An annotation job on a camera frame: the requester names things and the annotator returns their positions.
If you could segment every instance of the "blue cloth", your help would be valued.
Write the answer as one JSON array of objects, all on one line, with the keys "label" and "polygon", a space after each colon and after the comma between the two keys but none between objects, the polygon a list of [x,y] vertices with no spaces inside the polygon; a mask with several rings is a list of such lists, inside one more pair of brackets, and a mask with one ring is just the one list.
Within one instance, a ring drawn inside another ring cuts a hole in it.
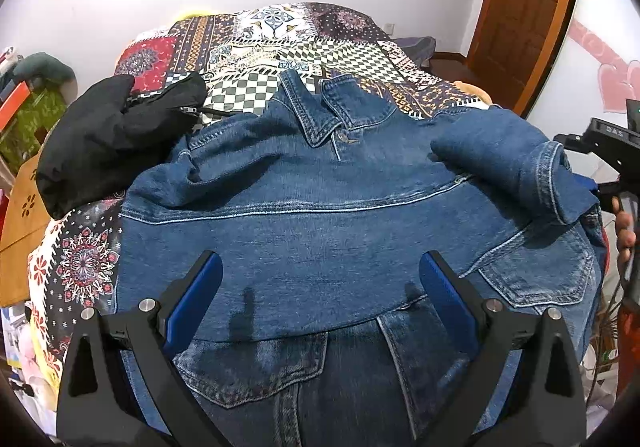
[{"label": "blue cloth", "polygon": [[[405,435],[386,445],[427,426],[468,359],[422,293],[426,250],[483,297],[537,313],[561,305],[580,355],[605,249],[597,200],[561,144],[498,107],[414,120],[348,75],[322,81],[319,95],[295,71],[280,77],[261,117],[184,137],[135,180],[122,211],[120,309],[157,297],[202,250],[221,256],[220,290],[175,364],[240,445],[287,444],[285,403],[296,416],[292,445],[300,434],[315,445],[318,428],[331,445],[371,445],[366,436],[388,424],[363,398],[405,416],[396,428]],[[343,335],[350,347],[332,350]],[[499,413],[513,366],[482,425]],[[130,358],[127,367],[160,427]],[[393,383],[397,398],[382,382],[366,389],[370,379]],[[340,435],[345,416],[370,428],[362,441]]]}]

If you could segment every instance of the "metal screw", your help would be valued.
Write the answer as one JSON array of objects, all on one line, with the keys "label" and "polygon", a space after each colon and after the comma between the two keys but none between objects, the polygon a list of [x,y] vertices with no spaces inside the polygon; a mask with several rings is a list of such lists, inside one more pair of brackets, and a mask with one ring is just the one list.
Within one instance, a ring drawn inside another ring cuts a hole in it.
[{"label": "metal screw", "polygon": [[504,308],[504,305],[502,304],[502,301],[497,300],[497,299],[489,299],[486,302],[486,308],[487,310],[489,310],[490,312],[501,312],[502,309]]},{"label": "metal screw", "polygon": [[81,318],[84,319],[85,321],[88,321],[94,315],[95,315],[95,310],[91,307],[85,308],[84,310],[82,310],[82,312],[80,312]]},{"label": "metal screw", "polygon": [[549,308],[548,310],[546,310],[546,313],[548,314],[548,316],[553,319],[554,321],[557,321],[559,318],[562,317],[562,312],[560,312],[558,310],[558,308],[555,308],[554,306],[552,306],[551,308]]},{"label": "metal screw", "polygon": [[155,307],[156,307],[156,301],[154,301],[150,297],[143,299],[142,301],[140,301],[140,304],[138,305],[138,308],[140,309],[140,311],[143,311],[143,312],[150,312]]}]

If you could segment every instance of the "patterned blanket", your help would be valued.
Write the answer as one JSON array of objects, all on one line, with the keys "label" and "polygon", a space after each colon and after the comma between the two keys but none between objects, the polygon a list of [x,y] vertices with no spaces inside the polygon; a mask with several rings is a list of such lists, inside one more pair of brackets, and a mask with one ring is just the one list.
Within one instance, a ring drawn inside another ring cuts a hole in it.
[{"label": "patterned blanket", "polygon": [[[353,74],[364,90],[415,118],[478,101],[420,70],[370,17],[320,3],[198,16],[145,32],[124,50],[115,73],[136,78],[136,100],[197,71],[207,83],[205,105],[260,115],[278,88],[278,73],[288,68],[296,69],[312,92],[324,78]],[[216,121],[203,116],[205,125]],[[36,348],[43,353],[40,367],[56,388],[82,309],[115,311],[123,198],[116,194],[52,221],[30,255]]]}]

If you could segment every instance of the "brown door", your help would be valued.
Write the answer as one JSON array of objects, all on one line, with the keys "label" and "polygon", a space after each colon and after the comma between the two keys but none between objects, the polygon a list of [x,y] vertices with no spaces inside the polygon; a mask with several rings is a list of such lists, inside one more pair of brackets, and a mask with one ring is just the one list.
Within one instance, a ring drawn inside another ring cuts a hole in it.
[{"label": "brown door", "polygon": [[494,102],[521,114],[545,79],[574,0],[484,0],[466,64]]}]

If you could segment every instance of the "folded denim sleeve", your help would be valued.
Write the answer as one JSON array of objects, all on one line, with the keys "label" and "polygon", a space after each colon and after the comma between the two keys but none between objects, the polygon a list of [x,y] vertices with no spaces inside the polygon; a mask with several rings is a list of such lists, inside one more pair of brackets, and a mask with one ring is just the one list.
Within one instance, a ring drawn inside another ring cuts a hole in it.
[{"label": "folded denim sleeve", "polygon": [[509,110],[469,109],[456,115],[431,149],[507,191],[533,217],[570,224],[598,203],[574,178],[562,145]]}]

